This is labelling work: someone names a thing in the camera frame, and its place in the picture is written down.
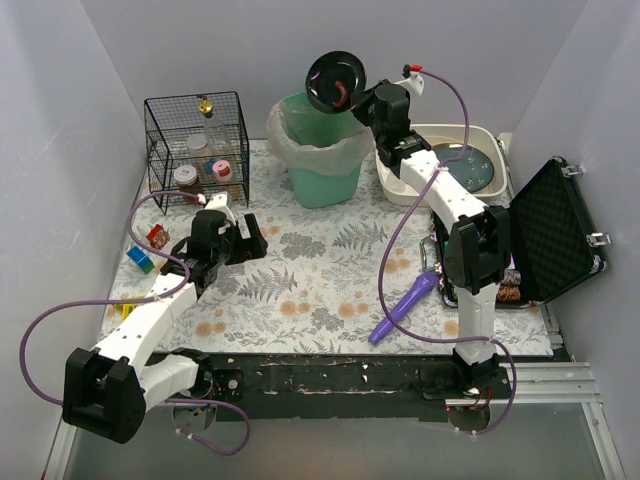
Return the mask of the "black small plate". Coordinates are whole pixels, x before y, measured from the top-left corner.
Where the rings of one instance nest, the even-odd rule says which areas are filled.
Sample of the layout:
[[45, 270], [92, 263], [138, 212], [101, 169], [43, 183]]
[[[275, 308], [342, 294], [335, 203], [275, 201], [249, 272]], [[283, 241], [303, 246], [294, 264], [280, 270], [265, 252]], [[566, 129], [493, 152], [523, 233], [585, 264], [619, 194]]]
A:
[[[334, 82], [341, 80], [349, 90], [350, 98], [340, 109], [332, 102], [339, 98]], [[346, 51], [331, 51], [319, 57], [305, 77], [305, 93], [309, 103], [324, 114], [339, 114], [351, 108], [351, 96], [364, 90], [367, 82], [362, 61]]]

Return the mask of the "brown jar white lid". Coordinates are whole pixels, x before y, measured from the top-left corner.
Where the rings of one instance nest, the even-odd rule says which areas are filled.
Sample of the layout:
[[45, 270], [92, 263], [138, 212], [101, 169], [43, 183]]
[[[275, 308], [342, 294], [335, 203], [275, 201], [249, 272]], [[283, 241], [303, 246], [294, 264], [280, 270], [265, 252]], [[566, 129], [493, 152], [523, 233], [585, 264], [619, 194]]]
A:
[[180, 191], [196, 196], [194, 202], [199, 204], [199, 196], [203, 195], [203, 188], [197, 169], [190, 164], [178, 166], [173, 171], [173, 180]]

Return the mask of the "pink lid spice jar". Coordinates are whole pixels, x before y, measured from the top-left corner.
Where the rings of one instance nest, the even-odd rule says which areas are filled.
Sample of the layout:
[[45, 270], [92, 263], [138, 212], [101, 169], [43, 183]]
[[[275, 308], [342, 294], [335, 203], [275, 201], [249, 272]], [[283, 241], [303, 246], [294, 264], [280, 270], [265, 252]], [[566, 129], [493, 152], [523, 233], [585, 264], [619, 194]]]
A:
[[212, 165], [212, 172], [217, 185], [226, 191], [233, 200], [239, 201], [243, 196], [240, 177], [234, 173], [232, 165], [227, 160], [216, 160]]

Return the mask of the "clear jar blue label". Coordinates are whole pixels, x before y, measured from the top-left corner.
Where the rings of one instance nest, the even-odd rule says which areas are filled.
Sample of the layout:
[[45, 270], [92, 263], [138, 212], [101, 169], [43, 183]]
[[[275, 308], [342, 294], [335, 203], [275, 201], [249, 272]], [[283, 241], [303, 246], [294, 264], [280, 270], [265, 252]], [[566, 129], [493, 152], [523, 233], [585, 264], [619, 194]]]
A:
[[213, 150], [208, 139], [203, 133], [191, 134], [186, 139], [186, 147], [189, 157], [197, 165], [203, 175], [211, 175], [211, 161], [213, 160]]

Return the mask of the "blue glazed ceramic plate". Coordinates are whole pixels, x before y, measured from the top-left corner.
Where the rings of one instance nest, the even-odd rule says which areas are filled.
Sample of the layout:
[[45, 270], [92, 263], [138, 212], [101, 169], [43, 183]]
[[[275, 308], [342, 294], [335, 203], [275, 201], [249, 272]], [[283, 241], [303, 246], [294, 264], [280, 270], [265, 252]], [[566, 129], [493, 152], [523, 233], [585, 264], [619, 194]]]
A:
[[439, 162], [470, 193], [487, 187], [494, 177], [494, 166], [482, 151], [458, 143], [440, 143], [432, 147]]

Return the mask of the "red chili pepper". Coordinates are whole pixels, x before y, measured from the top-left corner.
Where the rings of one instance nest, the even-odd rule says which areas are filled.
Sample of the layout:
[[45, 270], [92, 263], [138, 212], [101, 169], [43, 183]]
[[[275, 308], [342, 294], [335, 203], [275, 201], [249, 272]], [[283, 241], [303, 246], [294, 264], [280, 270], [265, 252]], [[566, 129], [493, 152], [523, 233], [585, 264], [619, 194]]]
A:
[[339, 93], [339, 98], [337, 100], [334, 100], [332, 102], [332, 106], [335, 109], [340, 109], [342, 108], [345, 103], [349, 100], [350, 98], [350, 93], [348, 88], [346, 87], [346, 85], [341, 81], [341, 80], [336, 80], [334, 82], [334, 87], [335, 89], [338, 91]]

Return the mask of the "green trash bin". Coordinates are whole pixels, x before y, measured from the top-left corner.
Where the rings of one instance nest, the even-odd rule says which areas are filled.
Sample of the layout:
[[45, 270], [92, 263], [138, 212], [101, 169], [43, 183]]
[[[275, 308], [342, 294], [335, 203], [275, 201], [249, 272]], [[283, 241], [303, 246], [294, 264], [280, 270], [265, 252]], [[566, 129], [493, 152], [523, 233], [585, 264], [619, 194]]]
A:
[[314, 209], [351, 199], [358, 185], [361, 166], [342, 176], [326, 176], [288, 166], [287, 169], [299, 203], [306, 208]]

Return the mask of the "red owl toy block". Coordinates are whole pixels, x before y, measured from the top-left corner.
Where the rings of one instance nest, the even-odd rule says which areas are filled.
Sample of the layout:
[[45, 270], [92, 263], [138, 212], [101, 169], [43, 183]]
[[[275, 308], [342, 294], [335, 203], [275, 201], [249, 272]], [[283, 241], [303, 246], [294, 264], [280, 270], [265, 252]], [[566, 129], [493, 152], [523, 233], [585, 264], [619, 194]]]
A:
[[168, 231], [161, 224], [155, 224], [147, 233], [149, 245], [156, 250], [162, 250], [170, 241]]

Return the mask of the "white rectangular basin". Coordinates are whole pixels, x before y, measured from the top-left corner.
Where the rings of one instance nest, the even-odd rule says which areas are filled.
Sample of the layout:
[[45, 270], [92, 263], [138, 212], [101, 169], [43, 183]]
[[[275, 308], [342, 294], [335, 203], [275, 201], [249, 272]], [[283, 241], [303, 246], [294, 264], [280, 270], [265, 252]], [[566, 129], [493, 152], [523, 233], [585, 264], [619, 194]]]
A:
[[[417, 124], [413, 129], [433, 147], [440, 143], [462, 144], [464, 126], [453, 124]], [[486, 154], [494, 166], [494, 177], [490, 184], [476, 193], [471, 193], [489, 205], [507, 206], [511, 199], [508, 191], [506, 155], [503, 143], [488, 130], [471, 126], [468, 146]], [[387, 200], [400, 206], [410, 206], [418, 193], [400, 181], [379, 158], [376, 159], [378, 177]]]

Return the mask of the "blue toy brick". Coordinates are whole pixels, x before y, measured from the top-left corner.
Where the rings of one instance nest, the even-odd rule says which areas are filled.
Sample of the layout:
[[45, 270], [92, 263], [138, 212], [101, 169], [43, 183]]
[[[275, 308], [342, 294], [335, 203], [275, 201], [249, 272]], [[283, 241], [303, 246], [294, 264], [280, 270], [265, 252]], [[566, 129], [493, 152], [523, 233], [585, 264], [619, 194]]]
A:
[[126, 252], [127, 257], [134, 262], [136, 265], [137, 263], [144, 257], [149, 257], [143, 250], [141, 250], [139, 247], [137, 246], [132, 246], [127, 252]]

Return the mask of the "glass bottle gold cap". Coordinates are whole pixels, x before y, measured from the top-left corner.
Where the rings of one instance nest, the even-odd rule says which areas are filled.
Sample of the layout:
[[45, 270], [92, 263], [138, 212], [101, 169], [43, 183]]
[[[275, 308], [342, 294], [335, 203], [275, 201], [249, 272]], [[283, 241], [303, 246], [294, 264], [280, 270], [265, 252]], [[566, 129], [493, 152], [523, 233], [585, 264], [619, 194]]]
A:
[[232, 153], [232, 144], [224, 122], [217, 116], [211, 100], [206, 95], [200, 96], [198, 110], [204, 121], [204, 134], [212, 152], [217, 155]]

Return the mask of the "floral table mat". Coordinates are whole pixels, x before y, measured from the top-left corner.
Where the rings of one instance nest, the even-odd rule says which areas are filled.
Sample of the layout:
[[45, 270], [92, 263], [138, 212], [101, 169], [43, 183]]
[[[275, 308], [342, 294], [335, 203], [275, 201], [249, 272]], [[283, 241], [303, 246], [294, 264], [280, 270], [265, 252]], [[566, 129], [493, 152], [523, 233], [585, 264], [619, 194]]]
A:
[[264, 142], [250, 144], [250, 199], [268, 242], [257, 261], [224, 267], [197, 304], [159, 343], [170, 351], [447, 355], [458, 316], [432, 292], [404, 318], [403, 330], [368, 338], [435, 251], [431, 214], [389, 202], [375, 162], [363, 162], [354, 197], [322, 209], [302, 207], [285, 166]]

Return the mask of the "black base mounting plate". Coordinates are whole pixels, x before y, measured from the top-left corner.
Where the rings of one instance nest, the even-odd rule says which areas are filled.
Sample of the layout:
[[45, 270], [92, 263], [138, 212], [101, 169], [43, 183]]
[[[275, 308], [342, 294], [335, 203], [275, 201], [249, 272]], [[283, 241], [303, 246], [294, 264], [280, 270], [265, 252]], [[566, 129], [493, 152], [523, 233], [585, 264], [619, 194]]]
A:
[[468, 373], [449, 356], [217, 353], [199, 382], [195, 397], [231, 403], [261, 420], [444, 422], [449, 401], [486, 412], [511, 394], [498, 361]]

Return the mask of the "purple toy microphone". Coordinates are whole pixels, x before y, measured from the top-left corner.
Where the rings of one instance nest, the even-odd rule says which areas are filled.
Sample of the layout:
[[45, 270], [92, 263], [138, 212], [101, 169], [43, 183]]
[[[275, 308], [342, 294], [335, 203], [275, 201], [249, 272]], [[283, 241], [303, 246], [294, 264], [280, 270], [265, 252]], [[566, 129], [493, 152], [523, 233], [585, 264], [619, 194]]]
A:
[[[438, 280], [439, 277], [434, 271], [429, 270], [422, 272], [416, 278], [411, 288], [390, 311], [391, 318], [396, 322], [401, 321], [422, 298], [434, 289]], [[393, 329], [394, 324], [388, 317], [385, 317], [373, 329], [368, 340], [371, 344], [377, 345], [389, 335]]]

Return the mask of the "black poker chip case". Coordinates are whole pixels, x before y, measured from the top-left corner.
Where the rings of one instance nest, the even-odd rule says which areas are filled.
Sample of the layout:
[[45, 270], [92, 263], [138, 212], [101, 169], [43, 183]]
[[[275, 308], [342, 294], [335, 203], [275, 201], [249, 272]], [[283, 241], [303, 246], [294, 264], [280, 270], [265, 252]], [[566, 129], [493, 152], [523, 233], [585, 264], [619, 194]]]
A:
[[[519, 302], [499, 308], [524, 308], [548, 303], [606, 267], [607, 235], [596, 230], [574, 174], [578, 167], [553, 157], [515, 196], [509, 206], [509, 266], [520, 272]], [[442, 268], [448, 231], [435, 217], [436, 256], [441, 266], [439, 289], [446, 305], [457, 307], [458, 293]]]

